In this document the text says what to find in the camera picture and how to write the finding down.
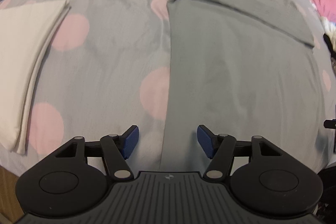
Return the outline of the folded white shirt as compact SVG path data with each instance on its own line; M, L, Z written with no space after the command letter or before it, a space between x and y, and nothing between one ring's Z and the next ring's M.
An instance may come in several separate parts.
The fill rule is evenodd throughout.
M24 154L35 82L67 0L1 10L1 145Z

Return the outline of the grey pink-dotted bed sheet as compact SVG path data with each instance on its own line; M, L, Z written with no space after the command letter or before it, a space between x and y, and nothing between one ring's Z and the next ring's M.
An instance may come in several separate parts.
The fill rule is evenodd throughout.
M3 0L1 8L53 0ZM170 78L167 0L70 0L71 9L46 51L31 103L24 155L1 146L1 167L20 176L76 135L99 140L131 124L139 143L127 160L135 170L203 170L209 163L195 133L190 152L173 161L165 134ZM292 0L307 20L327 118L335 116L335 77L310 0ZM331 130L266 132L264 136L315 171L335 162Z

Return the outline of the grey long-sleeve shirt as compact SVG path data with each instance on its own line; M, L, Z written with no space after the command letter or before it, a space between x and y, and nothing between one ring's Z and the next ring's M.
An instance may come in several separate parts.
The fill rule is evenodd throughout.
M319 171L327 162L313 37L291 0L168 0L169 101L161 170L199 170L203 124L261 135Z

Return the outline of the black garment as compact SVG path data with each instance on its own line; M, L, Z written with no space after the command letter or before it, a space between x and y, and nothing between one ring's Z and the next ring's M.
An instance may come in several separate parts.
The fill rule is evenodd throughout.
M329 36L327 34L323 34L323 39L324 39L324 42L327 45L327 48L330 52L330 57L333 58L333 59L336 59L336 52L333 48L333 44L331 42L331 39L329 38Z

